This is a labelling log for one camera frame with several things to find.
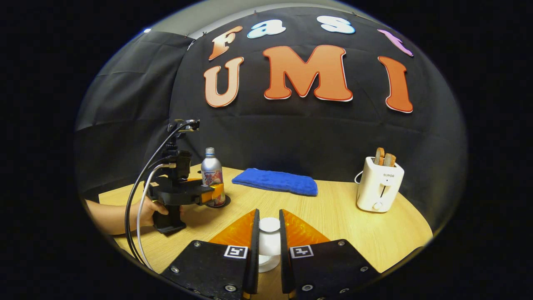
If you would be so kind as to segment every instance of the aluminum bottle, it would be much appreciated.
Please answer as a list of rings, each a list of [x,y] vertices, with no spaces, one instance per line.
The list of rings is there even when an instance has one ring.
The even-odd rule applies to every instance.
[[[215,157],[215,148],[205,149],[205,159],[201,163],[201,179],[202,183],[205,185],[224,182],[224,179],[222,178],[222,165]],[[215,199],[214,203],[208,205],[218,207],[224,205],[225,201],[226,196],[224,191],[222,191],[222,194]]]

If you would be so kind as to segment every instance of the bottle label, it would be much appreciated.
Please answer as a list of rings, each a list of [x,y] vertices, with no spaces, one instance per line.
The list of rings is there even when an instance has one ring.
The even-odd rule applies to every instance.
[[[222,179],[222,171],[216,170],[216,171],[204,171],[202,172],[202,181],[205,185],[212,185],[217,183],[223,183],[224,180]],[[224,205],[226,200],[226,195],[224,194],[224,191],[222,191],[222,194],[218,196],[214,203],[211,206],[221,206]]]

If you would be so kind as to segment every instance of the blue towel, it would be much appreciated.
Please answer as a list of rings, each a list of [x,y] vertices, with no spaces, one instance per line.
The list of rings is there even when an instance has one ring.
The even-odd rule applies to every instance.
[[[269,191],[291,192],[305,196],[318,195],[317,183],[313,178],[285,172],[246,169],[231,182]]]

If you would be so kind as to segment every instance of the table surface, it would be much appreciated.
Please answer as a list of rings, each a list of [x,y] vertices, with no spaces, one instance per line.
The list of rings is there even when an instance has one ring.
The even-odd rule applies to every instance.
[[[189,178],[201,178],[197,172],[200,164],[191,166]],[[209,241],[242,215],[259,209],[260,218],[279,217],[285,209],[316,228],[330,240],[346,239],[371,265],[382,273],[414,249],[426,245],[433,237],[432,231],[420,212],[400,193],[391,209],[385,213],[367,212],[356,205],[358,185],[337,181],[315,180],[318,185],[316,197],[295,195],[286,192],[266,191],[233,184],[231,180],[242,170],[223,168],[224,191],[231,203],[221,209],[187,205],[182,220],[187,228],[166,236],[153,227],[141,228],[144,253],[150,265],[162,273],[192,241]],[[135,191],[133,203],[142,195],[141,183]],[[100,194],[100,203],[125,205],[133,185]],[[137,237],[132,233],[135,245]],[[118,245],[126,250],[125,235],[114,236]],[[259,286],[254,299],[283,299],[281,292],[280,265],[259,274]]]

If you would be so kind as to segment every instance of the white cable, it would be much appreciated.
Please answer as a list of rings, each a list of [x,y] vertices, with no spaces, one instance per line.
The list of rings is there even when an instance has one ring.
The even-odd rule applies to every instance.
[[[144,250],[142,249],[141,244],[141,212],[142,212],[142,205],[144,204],[144,198],[146,198],[146,193],[148,192],[148,187],[150,186],[150,181],[152,181],[152,177],[154,176],[155,172],[160,168],[172,168],[176,167],[175,163],[162,163],[154,168],[154,170],[150,173],[150,176],[148,176],[148,179],[146,180],[146,184],[144,185],[144,191],[142,191],[142,198],[139,205],[139,212],[137,213],[137,242],[139,243],[139,248],[141,249],[141,255],[144,259],[144,262],[146,263],[146,266],[150,268],[150,270],[154,270],[152,266],[148,263],[148,260],[146,259],[146,256],[144,255]]]
[[[361,175],[363,173],[363,171],[359,172],[359,174],[356,175],[356,177],[353,179],[353,181],[357,184],[360,184],[361,182],[357,182],[357,177],[359,177],[359,175]]]

